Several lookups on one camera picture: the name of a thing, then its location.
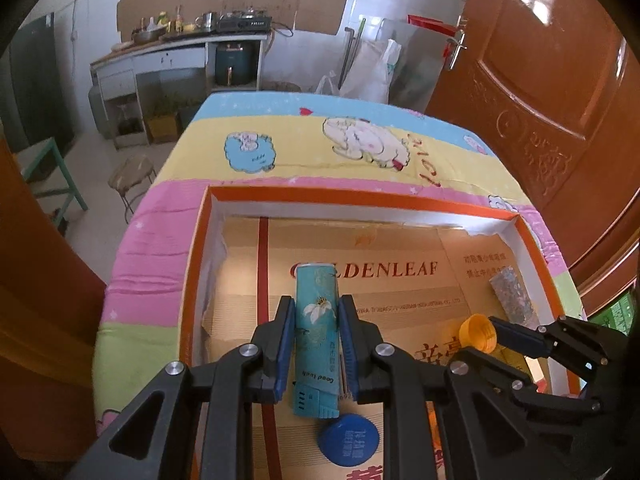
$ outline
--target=blue stripe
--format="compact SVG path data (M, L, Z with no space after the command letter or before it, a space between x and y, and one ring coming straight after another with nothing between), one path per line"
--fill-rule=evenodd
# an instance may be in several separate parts
M210 95L193 118L212 119L237 116L299 116L308 108L314 116L365 119L377 126L390 126L432 137L459 148L476 152L465 136L471 137L491 156L494 152L476 134L433 119L416 116L408 110L379 103L344 99L327 95L284 92L220 92Z

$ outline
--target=pink stripe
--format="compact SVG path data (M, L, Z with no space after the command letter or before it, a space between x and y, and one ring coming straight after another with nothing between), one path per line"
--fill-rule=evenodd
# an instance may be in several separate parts
M118 248L102 321L177 325L191 239L208 185L185 180L149 190Z
M487 196L436 186L300 176L239 180L172 180L154 186L120 244L102 311L103 321L176 326L182 286L202 195L208 186L295 186L356 189L489 207ZM566 271L558 245L532 205L516 205L538 236L552 276Z

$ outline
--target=bed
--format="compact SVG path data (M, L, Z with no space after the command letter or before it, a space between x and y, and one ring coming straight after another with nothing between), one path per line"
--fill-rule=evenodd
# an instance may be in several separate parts
M542 217L475 134L387 105L314 94L212 94L133 216L94 357L98 430L180 357L181 304L203 193L263 186L429 198L518 213L568 316L580 298Z

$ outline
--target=metal pot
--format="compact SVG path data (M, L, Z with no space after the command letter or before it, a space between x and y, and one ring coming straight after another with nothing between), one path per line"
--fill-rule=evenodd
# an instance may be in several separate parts
M255 79L252 48L247 43L220 43L216 49L216 84L237 86Z
M156 28L156 30L141 30L140 32L136 32L133 37L133 43L136 45L142 45L145 43L151 43L152 41L156 41L160 36L166 33L166 28Z

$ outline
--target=cardboard box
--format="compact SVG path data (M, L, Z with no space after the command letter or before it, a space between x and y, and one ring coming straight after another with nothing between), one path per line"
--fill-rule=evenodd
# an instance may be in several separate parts
M273 319L280 296L294 294L292 269L305 261L336 264L338 291L353 294L360 318L375 322L385 341L424 362L448 362L470 314L506 318L489 283L503 266L516 269L541 323L563 314L542 254L518 214L363 191L210 187L190 251L180 359L196 366L247 342L259 323ZM519 354L494 357L527 370ZM551 360L545 365L550 391L569 393L567 371ZM367 417L381 435L368 462L345 470L317 448L318 422L293 415L294 374L292 366L273 419L265 422L262 407L253 406L254 478L269 478L266 457L274 453L284 480L381 472L382 405L356 404L343 385L340 412ZM277 448L264 436L273 431Z
M146 120L146 126L152 142L171 142L178 140L177 113L153 117Z

